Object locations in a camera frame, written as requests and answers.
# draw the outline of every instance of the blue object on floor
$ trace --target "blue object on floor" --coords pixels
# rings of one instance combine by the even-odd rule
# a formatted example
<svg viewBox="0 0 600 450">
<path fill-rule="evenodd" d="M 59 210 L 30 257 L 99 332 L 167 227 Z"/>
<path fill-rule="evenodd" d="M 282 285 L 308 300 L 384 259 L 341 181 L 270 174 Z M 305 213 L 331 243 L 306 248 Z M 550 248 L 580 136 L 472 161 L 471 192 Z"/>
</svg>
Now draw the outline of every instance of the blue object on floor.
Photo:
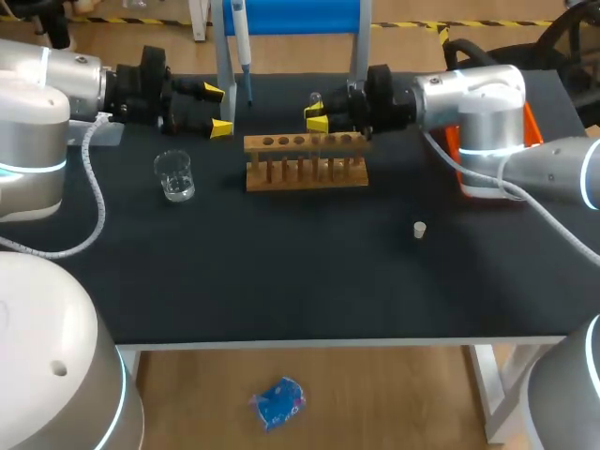
<svg viewBox="0 0 600 450">
<path fill-rule="evenodd" d="M 300 384 L 283 377 L 279 382 L 260 396 L 254 396 L 256 413 L 262 420 L 264 429 L 269 431 L 294 417 L 304 408 L 307 400 Z"/>
<path fill-rule="evenodd" d="M 246 0 L 250 35 L 358 33 L 360 0 Z M 233 36 L 231 0 L 223 0 L 225 35 Z"/>
</svg>

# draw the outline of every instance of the black tabletop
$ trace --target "black tabletop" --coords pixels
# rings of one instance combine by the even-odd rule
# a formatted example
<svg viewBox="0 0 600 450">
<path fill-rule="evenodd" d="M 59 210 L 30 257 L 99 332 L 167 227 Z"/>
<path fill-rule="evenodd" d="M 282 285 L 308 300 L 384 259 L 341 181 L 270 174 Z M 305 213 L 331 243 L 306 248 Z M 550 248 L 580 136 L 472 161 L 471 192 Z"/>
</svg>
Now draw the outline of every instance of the black tabletop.
<svg viewBox="0 0 600 450">
<path fill-rule="evenodd" d="M 556 74 L 525 75 L 545 139 L 582 135 Z M 232 140 L 131 126 L 119 147 L 94 149 L 106 228 L 59 264 L 90 293 L 117 343 L 565 335 L 598 312 L 598 269 L 527 205 L 460 196 L 414 128 L 374 139 L 369 187 L 246 193 L 243 136 L 303 131 L 310 92 L 342 83 L 255 76 L 255 106 L 248 110 L 240 91 Z M 196 184 L 180 205 L 164 201 L 152 167 L 172 148 L 189 152 Z M 600 249 L 600 214 L 547 206 Z M 427 224 L 421 241 L 416 220 Z M 73 150 L 59 212 L 0 233 L 54 250 L 81 242 L 95 221 Z"/>
</svg>

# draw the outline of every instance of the orange container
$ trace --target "orange container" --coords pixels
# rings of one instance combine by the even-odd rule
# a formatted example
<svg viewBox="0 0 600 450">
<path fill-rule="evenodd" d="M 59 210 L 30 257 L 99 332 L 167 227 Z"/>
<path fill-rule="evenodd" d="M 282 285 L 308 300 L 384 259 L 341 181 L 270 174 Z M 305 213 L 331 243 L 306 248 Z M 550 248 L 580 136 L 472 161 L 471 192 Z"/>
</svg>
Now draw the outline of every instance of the orange container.
<svg viewBox="0 0 600 450">
<path fill-rule="evenodd" d="M 525 103 L 525 107 L 523 108 L 523 125 L 523 142 L 525 143 L 526 147 L 544 143 L 544 138 L 542 138 L 540 128 L 535 122 L 535 117 L 533 117 L 533 112 L 529 106 L 529 103 Z M 458 126 L 448 127 L 445 130 L 445 135 L 446 142 L 448 143 L 448 153 L 454 161 L 460 164 L 460 154 L 458 153 L 458 148 L 460 147 L 460 142 L 458 141 Z M 461 183 L 462 180 L 460 172 L 457 172 L 457 178 L 458 182 Z"/>
</svg>

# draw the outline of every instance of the robotic arm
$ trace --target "robotic arm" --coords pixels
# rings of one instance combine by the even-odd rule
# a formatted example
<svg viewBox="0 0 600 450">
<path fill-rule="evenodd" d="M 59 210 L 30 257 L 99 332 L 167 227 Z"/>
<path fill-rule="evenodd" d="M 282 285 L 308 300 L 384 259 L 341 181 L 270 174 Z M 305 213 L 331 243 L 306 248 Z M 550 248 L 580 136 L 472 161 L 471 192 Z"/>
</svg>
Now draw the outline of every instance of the robotic arm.
<svg viewBox="0 0 600 450">
<path fill-rule="evenodd" d="M 233 132 L 230 122 L 188 124 L 175 117 L 173 93 L 211 103 L 220 103 L 224 93 L 207 82 L 174 78 L 164 50 L 156 47 L 144 47 L 139 66 L 111 70 L 95 56 L 0 39 L 0 70 L 61 91 L 74 120 L 94 122 L 98 113 L 110 113 L 115 122 L 158 127 L 167 134 L 190 130 L 212 139 Z"/>
<path fill-rule="evenodd" d="M 567 138 L 526 148 L 524 105 L 525 82 L 512 66 L 417 76 L 410 88 L 394 83 L 388 66 L 374 66 L 363 86 L 325 96 L 305 116 L 308 129 L 356 129 L 369 137 L 411 124 L 425 132 L 459 125 L 463 168 L 501 178 L 536 198 L 600 207 L 600 140 Z M 461 183 L 472 197 L 504 197 L 498 183 L 464 174 Z"/>
</svg>

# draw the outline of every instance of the table leg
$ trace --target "table leg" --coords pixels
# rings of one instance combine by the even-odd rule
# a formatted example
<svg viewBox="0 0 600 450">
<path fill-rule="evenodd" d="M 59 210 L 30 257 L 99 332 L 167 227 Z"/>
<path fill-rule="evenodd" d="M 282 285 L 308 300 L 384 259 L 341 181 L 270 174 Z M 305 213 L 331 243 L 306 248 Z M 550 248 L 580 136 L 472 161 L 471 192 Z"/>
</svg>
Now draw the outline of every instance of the table leg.
<svg viewBox="0 0 600 450">
<path fill-rule="evenodd" d="M 210 0 L 187 0 L 189 5 L 189 17 L 194 33 L 194 40 L 202 42 L 206 40 L 206 19 Z"/>
<path fill-rule="evenodd" d="M 125 366 L 127 367 L 127 370 L 129 370 L 131 377 L 135 381 L 138 378 L 138 366 L 140 365 L 140 355 L 142 354 L 142 352 L 135 351 L 135 350 L 123 350 L 119 347 L 117 347 L 117 348 L 119 349 L 119 352 L 121 353 L 121 357 L 123 358 L 123 361 L 125 362 Z"/>
<path fill-rule="evenodd" d="M 517 345 L 500 369 L 491 345 L 469 346 L 489 443 L 506 443 L 522 430 L 518 410 L 521 382 L 549 348 L 550 345 Z"/>
</svg>

